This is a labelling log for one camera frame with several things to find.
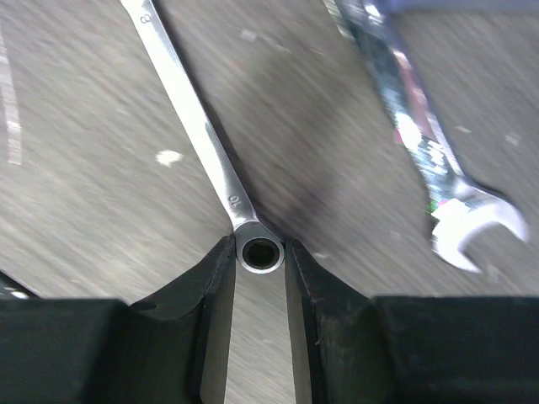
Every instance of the ratcheting wrench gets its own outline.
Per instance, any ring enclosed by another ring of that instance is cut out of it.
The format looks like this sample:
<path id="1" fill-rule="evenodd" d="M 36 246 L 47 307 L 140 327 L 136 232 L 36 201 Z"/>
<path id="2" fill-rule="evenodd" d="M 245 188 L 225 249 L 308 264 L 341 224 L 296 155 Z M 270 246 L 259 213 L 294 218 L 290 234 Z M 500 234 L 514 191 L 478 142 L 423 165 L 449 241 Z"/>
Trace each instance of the ratcheting wrench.
<path id="1" fill-rule="evenodd" d="M 481 230 L 503 225 L 522 241 L 528 225 L 501 194 L 479 186 L 461 169 L 430 108 L 386 0 L 325 0 L 341 32 L 351 35 L 374 78 L 382 102 L 429 191 L 433 251 L 448 263 L 482 271 L 464 254 Z"/>
<path id="2" fill-rule="evenodd" d="M 187 132 L 213 188 L 232 222 L 237 260 L 266 274 L 285 258 L 283 241 L 262 223 L 211 125 L 152 0 L 121 0 Z"/>

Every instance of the wrench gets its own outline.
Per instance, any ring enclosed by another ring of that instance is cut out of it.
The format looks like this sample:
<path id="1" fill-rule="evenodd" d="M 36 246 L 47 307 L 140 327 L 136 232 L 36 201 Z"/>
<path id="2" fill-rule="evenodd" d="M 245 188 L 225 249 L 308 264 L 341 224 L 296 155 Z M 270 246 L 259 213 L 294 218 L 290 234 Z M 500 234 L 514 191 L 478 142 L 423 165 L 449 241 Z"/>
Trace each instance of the wrench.
<path id="1" fill-rule="evenodd" d="M 274 271 L 285 258 L 283 241 L 258 218 L 152 0 L 121 2 L 232 222 L 237 260 L 248 271 L 256 274 Z"/>
<path id="2" fill-rule="evenodd" d="M 528 225 L 505 196 L 467 176 L 450 148 L 384 0 L 325 0 L 341 33 L 360 49 L 431 201 L 433 251 L 449 264 L 481 273 L 463 251 L 483 229 L 502 225 L 528 241 Z"/>

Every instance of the stamped number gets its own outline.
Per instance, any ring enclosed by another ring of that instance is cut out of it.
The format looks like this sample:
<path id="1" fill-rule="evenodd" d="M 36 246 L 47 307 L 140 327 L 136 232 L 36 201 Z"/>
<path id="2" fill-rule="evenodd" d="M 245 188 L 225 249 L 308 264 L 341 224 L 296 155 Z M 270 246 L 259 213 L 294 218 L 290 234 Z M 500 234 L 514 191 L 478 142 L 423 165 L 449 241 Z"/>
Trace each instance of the stamped number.
<path id="1" fill-rule="evenodd" d="M 230 205 L 232 205 L 234 208 L 242 203 L 241 200 L 236 195 L 230 196 L 228 198 L 228 201 L 230 202 Z"/>

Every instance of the combination wrench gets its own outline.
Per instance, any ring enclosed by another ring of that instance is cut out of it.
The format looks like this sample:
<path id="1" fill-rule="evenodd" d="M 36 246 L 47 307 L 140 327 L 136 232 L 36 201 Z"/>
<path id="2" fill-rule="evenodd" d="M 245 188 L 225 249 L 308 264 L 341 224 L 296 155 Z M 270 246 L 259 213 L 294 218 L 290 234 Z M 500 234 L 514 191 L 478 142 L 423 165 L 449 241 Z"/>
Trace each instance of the combination wrench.
<path id="1" fill-rule="evenodd" d="M 387 0 L 325 0 L 341 33 L 351 36 L 382 103 L 421 173 L 430 196 L 433 251 L 465 271 L 481 273 L 466 255 L 483 229 L 503 225 L 523 242 L 528 225 L 502 194 L 466 175 L 450 148 L 405 44 L 387 12 Z"/>
<path id="2" fill-rule="evenodd" d="M 237 260 L 256 274 L 274 271 L 285 258 L 283 241 L 259 219 L 152 0 L 121 0 L 121 3 L 130 15 L 170 102 L 232 222 Z"/>

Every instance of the white paint speck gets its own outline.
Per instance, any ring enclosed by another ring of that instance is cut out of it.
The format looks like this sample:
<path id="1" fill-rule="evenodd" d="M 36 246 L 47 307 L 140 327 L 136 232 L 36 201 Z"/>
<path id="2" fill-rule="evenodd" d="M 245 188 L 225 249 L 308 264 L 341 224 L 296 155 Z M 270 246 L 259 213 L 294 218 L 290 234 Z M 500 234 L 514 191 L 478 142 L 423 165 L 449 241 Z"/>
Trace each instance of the white paint speck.
<path id="1" fill-rule="evenodd" d="M 314 53 L 316 53 L 317 55 L 320 55 L 320 56 L 326 56 L 325 54 L 323 54 L 322 52 L 319 52 L 319 51 L 318 51 L 318 50 L 316 50 L 316 49 L 313 49 L 313 48 L 309 48 L 309 50 L 310 50 L 311 52 L 314 52 Z"/>
<path id="2" fill-rule="evenodd" d="M 256 41 L 256 32 L 253 32 L 249 29 L 242 29 L 242 33 L 239 35 L 239 37 L 242 39 L 242 40 L 248 40 L 249 42 L 254 42 Z"/>
<path id="3" fill-rule="evenodd" d="M 511 132 L 508 135 L 505 135 L 505 141 L 512 146 L 518 146 L 520 143 L 520 136 L 518 136 L 516 133 Z"/>
<path id="4" fill-rule="evenodd" d="M 173 162 L 179 162 L 184 158 L 183 154 L 174 150 L 161 150 L 156 156 L 155 160 L 164 166 L 170 167 Z"/>
<path id="5" fill-rule="evenodd" d="M 391 235 L 391 238 L 397 242 L 400 242 L 401 241 L 401 235 L 399 233 L 397 233 L 396 231 L 394 230 L 391 230 L 389 232 L 389 234 Z"/>
<path id="6" fill-rule="evenodd" d="M 471 130 L 466 129 L 464 126 L 455 126 L 455 129 L 462 133 L 472 133 Z"/>
<path id="7" fill-rule="evenodd" d="M 24 292 L 11 292 L 11 294 L 17 299 L 29 299 L 29 296 Z"/>
<path id="8" fill-rule="evenodd" d="M 8 162 L 20 165 L 23 162 L 22 129 L 19 121 L 19 107 L 13 86 L 8 50 L 3 41 L 0 27 L 0 101 L 8 129 Z"/>
<path id="9" fill-rule="evenodd" d="M 246 40 L 248 42 L 254 42 L 256 40 L 261 40 L 265 42 L 267 45 L 271 46 L 272 48 L 278 50 L 279 52 L 285 52 L 285 53 L 292 53 L 290 49 L 284 47 L 276 40 L 270 38 L 269 36 L 265 36 L 262 34 L 257 34 L 256 32 L 250 30 L 250 29 L 242 29 L 241 34 L 239 37 L 242 40 Z"/>

